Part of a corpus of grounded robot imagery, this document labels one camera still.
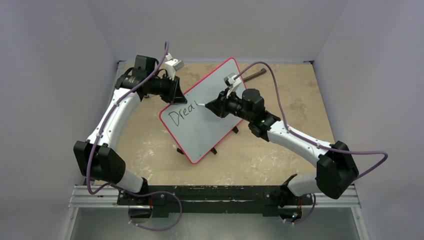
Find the pink framed whiteboard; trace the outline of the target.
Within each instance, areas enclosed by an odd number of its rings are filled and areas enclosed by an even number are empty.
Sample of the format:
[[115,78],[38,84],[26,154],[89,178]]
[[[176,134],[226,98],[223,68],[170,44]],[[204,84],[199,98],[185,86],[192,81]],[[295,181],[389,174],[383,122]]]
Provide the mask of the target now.
[[205,107],[196,105],[215,100],[227,87],[224,78],[239,73],[236,59],[230,57],[184,93],[186,104],[168,105],[160,112],[162,124],[192,164],[203,159],[242,122],[231,114],[217,117]]

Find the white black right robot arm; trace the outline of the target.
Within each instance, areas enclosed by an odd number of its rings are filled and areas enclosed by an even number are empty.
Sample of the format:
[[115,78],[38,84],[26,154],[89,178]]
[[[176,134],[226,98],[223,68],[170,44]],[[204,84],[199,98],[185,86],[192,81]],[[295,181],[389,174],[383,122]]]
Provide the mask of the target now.
[[244,90],[241,97],[223,90],[217,99],[204,104],[204,107],[220,118],[234,115],[247,121],[253,135],[289,149],[316,168],[312,174],[294,174],[281,185],[280,196],[288,204],[302,195],[315,193],[338,199],[359,176],[345,143],[311,139],[285,124],[266,110],[265,100],[257,89]]

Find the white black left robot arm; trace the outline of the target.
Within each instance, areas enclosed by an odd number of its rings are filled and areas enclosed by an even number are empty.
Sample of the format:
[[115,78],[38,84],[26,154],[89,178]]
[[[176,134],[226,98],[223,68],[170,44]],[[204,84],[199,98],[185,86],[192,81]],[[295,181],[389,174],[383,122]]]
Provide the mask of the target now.
[[163,62],[137,55],[133,67],[116,81],[112,100],[95,130],[85,141],[77,141],[73,152],[86,181],[98,180],[129,193],[138,205],[149,199],[145,178],[126,169],[116,148],[130,116],[147,95],[157,95],[168,104],[186,104],[176,72],[184,66],[180,59],[167,54]]

